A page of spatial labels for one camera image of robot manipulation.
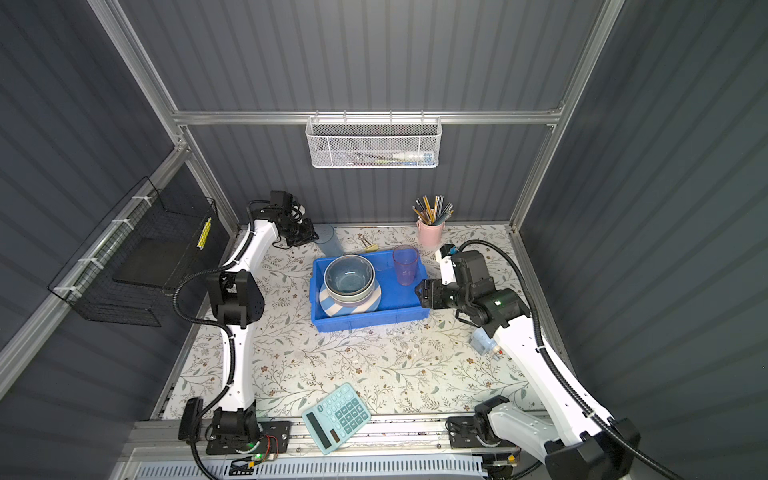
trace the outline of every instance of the gray wall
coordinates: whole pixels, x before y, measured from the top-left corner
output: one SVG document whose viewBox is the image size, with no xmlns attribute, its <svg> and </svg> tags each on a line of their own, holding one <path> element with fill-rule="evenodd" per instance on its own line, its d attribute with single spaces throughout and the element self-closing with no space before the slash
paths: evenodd
<svg viewBox="0 0 768 480">
<path fill-rule="evenodd" d="M 85 1 L 0 2 L 0 72 L 4 346 L 59 267 L 172 145 Z M 169 188 L 200 194 L 186 168 Z M 185 308 L 195 311 L 202 295 L 187 292 Z M 0 476 L 107 478 L 188 331 L 161 322 L 69 314 L 0 400 Z"/>
<path fill-rule="evenodd" d="M 600 0 L 139 0 L 124 9 L 181 110 L 556 108 Z M 435 170 L 317 170 L 302 127 L 192 127 L 233 205 L 286 188 L 317 222 L 508 220 L 546 127 L 446 127 Z"/>
<path fill-rule="evenodd" d="M 766 21 L 630 2 L 522 229 L 579 378 L 686 478 L 768 473 Z"/>
<path fill-rule="evenodd" d="M 508 220 L 545 125 L 449 125 L 437 168 L 327 170 L 311 166 L 304 127 L 192 127 L 241 222 L 248 200 L 296 195 L 320 222 L 411 220 L 414 199 L 444 194 L 452 221 Z"/>
<path fill-rule="evenodd" d="M 172 144 L 86 2 L 0 2 L 0 346 Z"/>
</svg>

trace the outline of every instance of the floral pattern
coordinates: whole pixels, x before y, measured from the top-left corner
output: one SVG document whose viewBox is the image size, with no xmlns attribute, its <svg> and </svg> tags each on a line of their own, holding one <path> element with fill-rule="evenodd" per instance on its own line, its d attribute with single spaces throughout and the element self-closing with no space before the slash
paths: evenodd
<svg viewBox="0 0 768 480">
<path fill-rule="evenodd" d="M 340 227 L 336 235 L 349 253 L 363 251 L 363 238 L 380 250 L 419 245 L 415 227 Z M 442 241 L 459 245 L 472 238 L 494 243 L 514 258 L 502 225 L 446 225 Z M 498 288 L 521 294 L 517 278 L 498 254 L 483 246 L 470 248 L 485 253 Z M 428 275 L 439 278 L 432 251 L 419 250 Z M 523 409 L 541 408 L 511 359 L 474 351 L 468 343 L 473 328 L 456 321 L 453 310 L 433 310 L 415 322 L 319 333 L 310 321 L 309 284 L 313 261 L 320 257 L 314 244 L 271 247 L 257 272 L 266 300 L 253 341 L 259 416 L 298 416 L 345 382 L 355 386 L 375 414 L 464 412 L 495 395 Z M 222 352 L 219 330 L 200 328 L 164 418 L 179 419 L 190 397 L 213 399 L 221 388 Z"/>
</svg>

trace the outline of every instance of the pink bucket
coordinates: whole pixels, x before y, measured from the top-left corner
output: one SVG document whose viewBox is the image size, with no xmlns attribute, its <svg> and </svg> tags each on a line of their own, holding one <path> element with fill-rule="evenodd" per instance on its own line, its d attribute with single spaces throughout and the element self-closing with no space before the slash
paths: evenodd
<svg viewBox="0 0 768 480">
<path fill-rule="evenodd" d="M 440 236 L 445 222 L 438 226 L 425 225 L 421 219 L 416 221 L 416 227 L 419 228 L 419 243 L 422 247 L 430 250 L 437 250 L 440 247 Z"/>
</svg>

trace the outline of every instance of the blue tray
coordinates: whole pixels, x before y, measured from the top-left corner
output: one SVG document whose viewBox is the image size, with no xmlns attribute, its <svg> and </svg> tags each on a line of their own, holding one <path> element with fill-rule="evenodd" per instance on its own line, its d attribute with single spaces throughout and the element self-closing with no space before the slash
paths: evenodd
<svg viewBox="0 0 768 480">
<path fill-rule="evenodd" d="M 312 323 L 320 332 L 338 332 L 339 330 L 360 329 L 367 326 L 386 325 L 387 323 L 411 322 L 425 319 L 429 309 L 422 308 L 414 289 L 416 285 L 427 278 L 427 270 L 419 258 L 419 268 L 413 283 L 403 286 L 397 283 L 392 251 L 362 253 L 376 269 L 376 279 L 382 287 L 382 301 L 375 312 L 357 313 L 355 315 L 328 317 L 317 295 L 323 286 L 326 268 L 337 257 L 319 258 L 312 265 L 310 280 L 310 304 L 312 305 Z"/>
</svg>

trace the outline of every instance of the teal calculator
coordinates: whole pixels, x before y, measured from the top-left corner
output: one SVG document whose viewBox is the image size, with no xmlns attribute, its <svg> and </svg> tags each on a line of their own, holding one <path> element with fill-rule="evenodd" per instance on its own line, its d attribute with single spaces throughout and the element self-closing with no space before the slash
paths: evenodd
<svg viewBox="0 0 768 480">
<path fill-rule="evenodd" d="M 301 416 L 323 455 L 339 448 L 371 419 L 370 412 L 349 383 L 340 386 Z"/>
</svg>

